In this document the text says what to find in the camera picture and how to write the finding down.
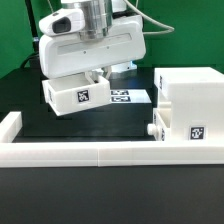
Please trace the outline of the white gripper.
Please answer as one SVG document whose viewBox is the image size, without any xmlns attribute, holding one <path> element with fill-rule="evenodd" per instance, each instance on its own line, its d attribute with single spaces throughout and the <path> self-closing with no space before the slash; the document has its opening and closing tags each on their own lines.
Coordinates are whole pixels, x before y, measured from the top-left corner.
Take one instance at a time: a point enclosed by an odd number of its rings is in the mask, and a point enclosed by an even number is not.
<svg viewBox="0 0 224 224">
<path fill-rule="evenodd" d="M 85 72 L 88 82 L 97 84 L 92 72 L 86 71 L 102 68 L 103 76 L 109 79 L 112 65 L 142 59 L 146 53 L 140 15 L 114 19 L 107 35 L 98 39 L 82 40 L 79 32 L 84 26 L 80 9 L 60 9 L 39 21 L 43 33 L 40 65 L 47 78 Z"/>
</svg>

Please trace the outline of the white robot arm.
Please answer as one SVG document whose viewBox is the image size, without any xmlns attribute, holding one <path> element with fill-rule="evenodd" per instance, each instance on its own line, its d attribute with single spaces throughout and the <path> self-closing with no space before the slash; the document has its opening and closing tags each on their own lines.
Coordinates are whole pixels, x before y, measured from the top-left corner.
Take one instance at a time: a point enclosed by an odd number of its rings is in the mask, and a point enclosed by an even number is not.
<svg viewBox="0 0 224 224">
<path fill-rule="evenodd" d="M 61 0 L 39 21 L 42 73 L 57 79 L 138 60 L 146 53 L 139 15 L 115 18 L 111 0 Z"/>
</svg>

